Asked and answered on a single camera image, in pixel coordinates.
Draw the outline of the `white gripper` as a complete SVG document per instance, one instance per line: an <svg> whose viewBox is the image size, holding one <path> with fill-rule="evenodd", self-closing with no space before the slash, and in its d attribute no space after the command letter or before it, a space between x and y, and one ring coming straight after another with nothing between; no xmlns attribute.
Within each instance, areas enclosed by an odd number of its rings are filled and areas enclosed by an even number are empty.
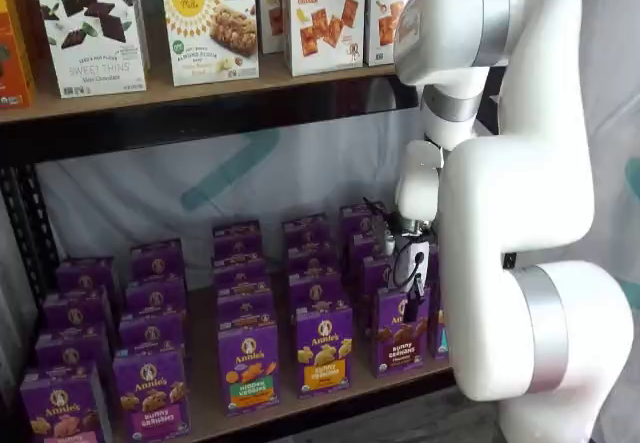
<svg viewBox="0 0 640 443"><path fill-rule="evenodd" d="M404 308L403 322L413 324L419 307L426 301L426 284L430 257L430 237L398 236L393 253L392 284L402 291L411 289Z"/></svg>

